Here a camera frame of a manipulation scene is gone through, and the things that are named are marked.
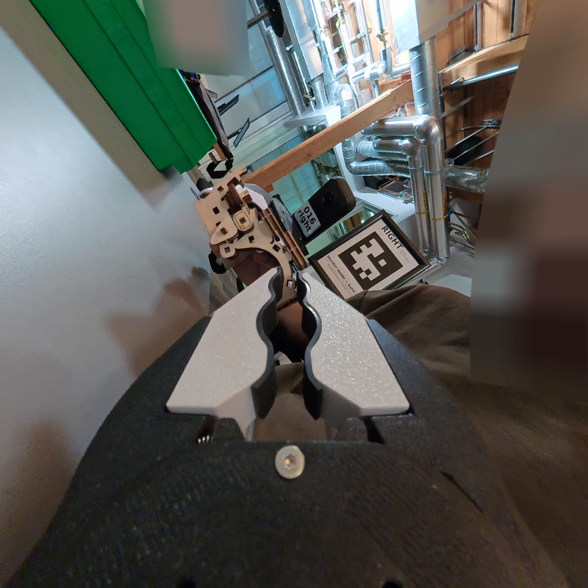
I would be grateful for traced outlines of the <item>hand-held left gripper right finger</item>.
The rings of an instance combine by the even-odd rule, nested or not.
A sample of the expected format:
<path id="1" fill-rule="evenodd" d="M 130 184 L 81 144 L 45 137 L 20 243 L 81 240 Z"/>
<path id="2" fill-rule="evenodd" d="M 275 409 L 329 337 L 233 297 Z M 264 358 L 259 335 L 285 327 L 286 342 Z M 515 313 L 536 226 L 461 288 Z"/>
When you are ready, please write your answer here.
<path id="1" fill-rule="evenodd" d="M 364 422 L 406 416 L 410 403 L 369 321 L 309 272 L 296 279 L 302 311 L 303 398 L 326 438 L 335 439 L 349 418 Z"/>

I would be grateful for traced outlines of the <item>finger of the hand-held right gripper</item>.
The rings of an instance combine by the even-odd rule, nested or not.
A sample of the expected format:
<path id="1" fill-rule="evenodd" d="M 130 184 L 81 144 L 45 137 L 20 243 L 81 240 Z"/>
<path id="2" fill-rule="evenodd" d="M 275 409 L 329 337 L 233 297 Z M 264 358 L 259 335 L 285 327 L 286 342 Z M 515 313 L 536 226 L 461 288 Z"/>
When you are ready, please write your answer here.
<path id="1" fill-rule="evenodd" d="M 272 197 L 267 191 L 261 187 L 253 184 L 244 184 L 245 189 L 248 191 L 253 204 L 260 210 L 266 210 L 272 202 Z"/>

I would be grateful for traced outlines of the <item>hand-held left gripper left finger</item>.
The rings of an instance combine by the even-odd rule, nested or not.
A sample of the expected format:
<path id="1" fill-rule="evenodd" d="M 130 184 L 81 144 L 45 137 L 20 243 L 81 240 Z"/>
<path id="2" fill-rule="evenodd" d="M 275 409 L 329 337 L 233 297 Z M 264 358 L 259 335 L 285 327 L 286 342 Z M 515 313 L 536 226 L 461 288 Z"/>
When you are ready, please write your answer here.
<path id="1" fill-rule="evenodd" d="M 171 413 L 231 418 L 247 439 L 276 396 L 275 351 L 282 271 L 272 268 L 224 304 L 181 374 L 166 408 Z"/>

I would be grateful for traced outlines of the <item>wooden model assembly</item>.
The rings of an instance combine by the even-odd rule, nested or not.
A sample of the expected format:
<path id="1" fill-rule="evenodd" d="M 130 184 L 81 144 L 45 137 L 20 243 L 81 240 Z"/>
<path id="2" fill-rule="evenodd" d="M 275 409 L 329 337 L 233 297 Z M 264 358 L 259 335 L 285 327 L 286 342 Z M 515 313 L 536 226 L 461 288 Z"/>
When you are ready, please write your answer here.
<path id="1" fill-rule="evenodd" d="M 244 259 L 247 252 L 265 252 L 277 261 L 283 274 L 282 297 L 277 308 L 296 297 L 296 273 L 308 263 L 301 246 L 283 230 L 270 209 L 258 209 L 244 187 L 247 169 L 232 172 L 212 187 L 199 188 L 195 207 L 209 233 L 212 249 L 220 261 Z"/>

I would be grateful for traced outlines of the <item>person's right hand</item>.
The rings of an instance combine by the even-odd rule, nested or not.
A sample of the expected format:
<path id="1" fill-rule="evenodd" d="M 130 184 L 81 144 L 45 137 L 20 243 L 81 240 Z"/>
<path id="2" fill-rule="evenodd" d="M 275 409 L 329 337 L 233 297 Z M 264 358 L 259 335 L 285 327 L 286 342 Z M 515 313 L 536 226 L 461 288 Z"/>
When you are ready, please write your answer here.
<path id="1" fill-rule="evenodd" d="M 254 283 L 278 263 L 265 252 L 253 252 L 234 267 L 245 286 Z M 283 353 L 291 362 L 302 362 L 310 341 L 302 328 L 303 309 L 297 300 L 277 312 L 277 326 L 269 338 L 276 352 Z"/>

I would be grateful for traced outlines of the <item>wooden handrail beam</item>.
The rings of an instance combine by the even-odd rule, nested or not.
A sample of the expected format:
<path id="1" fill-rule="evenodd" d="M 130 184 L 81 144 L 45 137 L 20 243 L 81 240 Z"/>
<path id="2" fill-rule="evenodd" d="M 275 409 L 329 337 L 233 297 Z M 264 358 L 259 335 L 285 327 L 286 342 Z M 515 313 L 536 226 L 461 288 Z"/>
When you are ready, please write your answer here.
<path id="1" fill-rule="evenodd" d="M 356 135 L 373 122 L 386 118 L 412 100 L 411 82 L 405 81 L 260 169 L 248 174 L 243 182 L 257 185 L 268 192 L 276 181 L 308 164 L 345 139 Z"/>

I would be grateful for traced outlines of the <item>black framed marker sign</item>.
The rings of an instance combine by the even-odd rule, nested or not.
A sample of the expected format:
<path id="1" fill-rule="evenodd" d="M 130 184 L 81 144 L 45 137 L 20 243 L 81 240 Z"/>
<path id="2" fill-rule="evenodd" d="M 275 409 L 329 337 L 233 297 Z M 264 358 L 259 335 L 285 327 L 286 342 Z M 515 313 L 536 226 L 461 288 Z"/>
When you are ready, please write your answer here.
<path id="1" fill-rule="evenodd" d="M 308 259 L 327 289 L 342 299 L 396 289 L 432 268 L 384 210 Z"/>

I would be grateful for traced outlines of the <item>cluster of silver ducts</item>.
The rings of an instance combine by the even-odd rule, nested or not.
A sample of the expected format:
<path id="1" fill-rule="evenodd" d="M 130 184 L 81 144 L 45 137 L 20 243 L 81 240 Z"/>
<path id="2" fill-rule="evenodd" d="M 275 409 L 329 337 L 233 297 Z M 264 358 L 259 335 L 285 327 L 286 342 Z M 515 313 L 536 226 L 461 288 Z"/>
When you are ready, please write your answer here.
<path id="1" fill-rule="evenodd" d="M 436 57 L 436 34 L 443 31 L 455 19 L 479 1 L 463 1 L 456 10 L 450 10 L 450 1 L 392 1 L 390 14 L 394 42 L 399 53 L 408 51 L 410 81 L 416 114 L 405 117 L 389 117 L 370 124 L 368 136 L 405 138 L 412 151 L 409 160 L 417 155 L 422 159 L 424 194 L 415 195 L 419 247 L 427 254 L 433 266 L 443 266 L 450 256 L 447 230 L 447 195 L 445 187 L 445 157 L 442 147 L 445 135 L 440 117 L 439 76 Z M 343 152 L 351 156 L 349 173 L 357 176 L 384 175 L 383 160 L 365 162 L 355 160 L 355 136 L 342 143 Z"/>

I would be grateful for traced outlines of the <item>green plastic box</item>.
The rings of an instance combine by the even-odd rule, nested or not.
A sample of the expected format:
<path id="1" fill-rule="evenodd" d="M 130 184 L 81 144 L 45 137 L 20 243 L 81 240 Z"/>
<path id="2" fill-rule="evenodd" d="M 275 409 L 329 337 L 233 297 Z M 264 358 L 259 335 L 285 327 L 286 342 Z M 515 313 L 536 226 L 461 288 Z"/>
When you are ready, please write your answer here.
<path id="1" fill-rule="evenodd" d="M 185 173 L 217 143 L 178 70 L 158 65 L 137 1 L 31 1 L 158 170 Z"/>

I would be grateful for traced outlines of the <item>person's brown clothing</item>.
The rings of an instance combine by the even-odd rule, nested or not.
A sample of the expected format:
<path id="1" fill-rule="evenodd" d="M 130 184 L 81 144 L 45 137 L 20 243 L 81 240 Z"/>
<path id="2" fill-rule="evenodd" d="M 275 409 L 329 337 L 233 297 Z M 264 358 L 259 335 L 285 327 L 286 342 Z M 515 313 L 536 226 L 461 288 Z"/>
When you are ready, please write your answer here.
<path id="1" fill-rule="evenodd" d="M 440 377 L 570 587 L 587 587 L 587 402 Z"/>

